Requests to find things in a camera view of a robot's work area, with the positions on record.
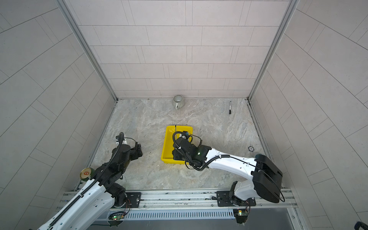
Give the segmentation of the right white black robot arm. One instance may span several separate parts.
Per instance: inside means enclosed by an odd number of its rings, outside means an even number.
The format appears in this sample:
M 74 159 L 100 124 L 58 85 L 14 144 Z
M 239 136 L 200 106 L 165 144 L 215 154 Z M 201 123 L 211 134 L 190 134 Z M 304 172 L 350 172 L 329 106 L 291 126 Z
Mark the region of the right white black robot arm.
M 190 170 L 220 169 L 245 178 L 243 182 L 233 182 L 226 204 L 245 207 L 251 199 L 260 197 L 271 203 L 285 202 L 282 194 L 281 170 L 265 155 L 245 158 L 223 153 L 210 146 L 196 146 L 193 135 L 186 131 L 176 131 L 172 135 L 173 158 L 182 160 Z

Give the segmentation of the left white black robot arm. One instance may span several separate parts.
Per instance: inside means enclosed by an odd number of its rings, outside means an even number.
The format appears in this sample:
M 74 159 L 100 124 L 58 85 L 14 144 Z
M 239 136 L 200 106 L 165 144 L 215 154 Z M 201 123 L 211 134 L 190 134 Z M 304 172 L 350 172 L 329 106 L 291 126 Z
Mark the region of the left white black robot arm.
M 139 143 L 129 146 L 122 132 L 116 141 L 109 162 L 97 168 L 78 194 L 40 230 L 86 230 L 110 208 L 124 208 L 121 216 L 130 211 L 132 203 L 126 189 L 116 181 L 122 179 L 129 163 L 143 153 Z

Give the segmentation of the yellow plastic bin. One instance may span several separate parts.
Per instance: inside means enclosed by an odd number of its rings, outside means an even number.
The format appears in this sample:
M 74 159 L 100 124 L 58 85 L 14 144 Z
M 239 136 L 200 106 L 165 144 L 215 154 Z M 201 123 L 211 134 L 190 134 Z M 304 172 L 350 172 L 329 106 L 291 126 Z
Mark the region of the yellow plastic bin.
M 188 131 L 190 134 L 193 134 L 193 128 L 191 126 L 180 126 L 176 125 L 177 131 Z M 168 164 L 185 164 L 185 161 L 176 161 L 173 159 L 173 134 L 174 134 L 174 125 L 168 126 L 166 128 L 164 143 L 163 143 L 163 151 L 161 155 L 161 160 L 164 163 Z

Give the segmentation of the left green circuit board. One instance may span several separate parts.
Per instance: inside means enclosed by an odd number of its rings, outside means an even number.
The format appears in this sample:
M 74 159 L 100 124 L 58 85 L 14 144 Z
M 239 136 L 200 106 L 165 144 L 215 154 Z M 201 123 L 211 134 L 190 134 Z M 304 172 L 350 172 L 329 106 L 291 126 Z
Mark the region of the left green circuit board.
M 112 213 L 108 219 L 110 221 L 122 221 L 125 218 L 126 213 L 125 212 L 115 212 Z

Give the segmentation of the ribbed grey ceramic cup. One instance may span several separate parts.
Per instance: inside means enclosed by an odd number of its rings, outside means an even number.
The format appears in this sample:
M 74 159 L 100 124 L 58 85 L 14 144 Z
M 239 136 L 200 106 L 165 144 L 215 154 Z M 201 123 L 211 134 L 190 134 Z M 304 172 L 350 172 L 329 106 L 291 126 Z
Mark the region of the ribbed grey ceramic cup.
M 182 108 L 185 105 L 185 99 L 182 95 L 174 96 L 172 102 L 176 110 Z

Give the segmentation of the right circuit board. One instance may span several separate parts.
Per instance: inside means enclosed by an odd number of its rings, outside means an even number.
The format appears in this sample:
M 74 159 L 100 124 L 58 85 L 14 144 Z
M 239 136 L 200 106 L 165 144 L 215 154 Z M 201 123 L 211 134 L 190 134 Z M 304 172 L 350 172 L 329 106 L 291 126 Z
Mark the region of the right circuit board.
M 249 217 L 249 210 L 247 209 L 234 209 L 233 215 L 237 224 L 244 224 L 247 222 Z

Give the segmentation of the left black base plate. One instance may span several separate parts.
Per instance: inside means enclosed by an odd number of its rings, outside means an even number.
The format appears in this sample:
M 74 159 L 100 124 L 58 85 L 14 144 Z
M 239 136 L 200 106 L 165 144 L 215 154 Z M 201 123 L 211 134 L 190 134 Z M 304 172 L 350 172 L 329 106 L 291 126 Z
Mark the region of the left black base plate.
M 119 194 L 115 198 L 114 208 L 138 208 L 141 195 L 141 192 L 127 192 Z

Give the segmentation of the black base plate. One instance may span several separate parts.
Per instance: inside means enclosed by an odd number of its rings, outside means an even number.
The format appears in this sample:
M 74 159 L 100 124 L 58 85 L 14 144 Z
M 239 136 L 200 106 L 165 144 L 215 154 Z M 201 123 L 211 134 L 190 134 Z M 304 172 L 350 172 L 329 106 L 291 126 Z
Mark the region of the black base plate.
M 249 198 L 246 201 L 239 199 L 235 195 L 231 195 L 230 191 L 217 191 L 216 195 L 211 198 L 216 200 L 219 207 L 254 207 L 255 199 Z
M 141 192 L 127 192 L 119 194 L 115 198 L 114 208 L 138 208 L 141 195 Z

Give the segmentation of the aluminium mounting rail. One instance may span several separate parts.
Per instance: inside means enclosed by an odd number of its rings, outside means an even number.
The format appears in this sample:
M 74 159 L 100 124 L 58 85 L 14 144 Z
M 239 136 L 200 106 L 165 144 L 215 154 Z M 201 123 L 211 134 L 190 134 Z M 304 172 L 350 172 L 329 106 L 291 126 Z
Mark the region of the aluminium mounting rail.
M 193 190 L 132 190 L 127 192 L 141 192 L 141 200 L 138 208 L 132 210 L 169 210 L 169 209 L 220 209 L 216 200 L 211 198 L 217 191 L 226 189 L 193 189 Z M 282 189 L 284 202 L 272 203 L 260 197 L 255 199 L 253 208 L 296 208 L 297 202 L 289 188 Z

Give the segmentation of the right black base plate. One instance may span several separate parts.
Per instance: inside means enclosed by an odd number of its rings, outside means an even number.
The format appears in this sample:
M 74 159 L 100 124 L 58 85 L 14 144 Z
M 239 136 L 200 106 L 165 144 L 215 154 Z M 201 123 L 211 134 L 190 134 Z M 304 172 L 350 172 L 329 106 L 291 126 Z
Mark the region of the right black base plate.
M 216 195 L 211 198 L 216 200 L 219 207 L 254 207 L 255 199 L 249 198 L 246 201 L 239 199 L 235 195 L 231 195 L 230 191 L 217 191 Z

